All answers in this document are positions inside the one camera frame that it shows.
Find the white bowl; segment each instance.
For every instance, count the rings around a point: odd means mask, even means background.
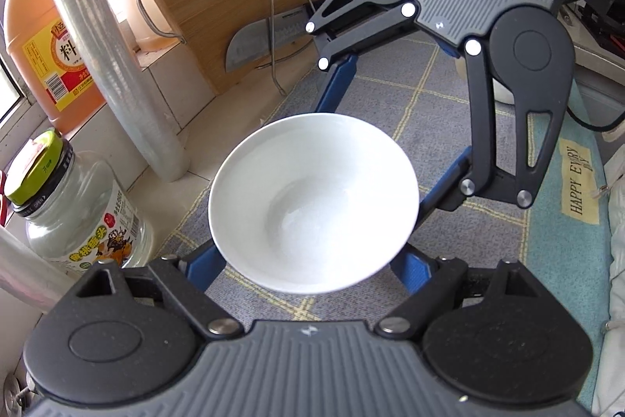
[[[419,187],[401,147],[354,117],[304,114],[226,158],[208,217],[226,261],[278,292],[340,290],[388,264],[413,231]]]

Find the jar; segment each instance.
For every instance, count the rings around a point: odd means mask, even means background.
[[[26,218],[30,248],[74,272],[111,258],[122,267],[145,265],[154,231],[98,154],[76,152],[54,130],[29,142],[11,164],[5,195]]]

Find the yellow patch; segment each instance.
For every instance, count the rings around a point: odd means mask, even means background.
[[[590,225],[599,224],[599,199],[590,149],[572,140],[560,139],[562,155],[562,214]]]

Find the metal hook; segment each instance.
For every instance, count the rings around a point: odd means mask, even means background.
[[[150,15],[148,15],[148,12],[147,12],[145,6],[143,6],[143,3],[142,3],[141,0],[137,0],[137,8],[139,9],[139,13],[141,13],[141,16],[143,17],[143,20],[146,21],[146,24],[148,24],[148,27],[153,32],[155,32],[159,36],[163,36],[164,38],[178,38],[178,40],[180,40],[180,43],[182,43],[183,45],[185,45],[187,43],[187,40],[184,38],[184,36],[182,36],[182,34],[178,34],[178,33],[175,33],[175,32],[161,31],[155,25],[154,21],[152,21],[152,19],[150,18]]]
[[[312,12],[314,13],[315,8],[313,5],[313,1],[312,0],[307,0],[307,1],[308,1],[309,6],[311,7]],[[276,10],[274,7],[274,0],[270,0],[270,10],[271,10],[271,15],[270,15],[271,80],[273,80],[273,83],[276,86],[277,90],[280,91],[280,95],[286,96],[286,91],[282,88],[282,86],[278,83],[276,79],[276,28],[275,28],[275,19],[274,19],[274,17],[276,16]]]

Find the yellow label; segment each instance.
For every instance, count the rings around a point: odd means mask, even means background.
[[[560,139],[562,155],[562,213],[591,225],[599,224],[599,199],[590,149]]]
[[[60,18],[30,38],[22,50],[59,111],[93,83],[89,70]]]

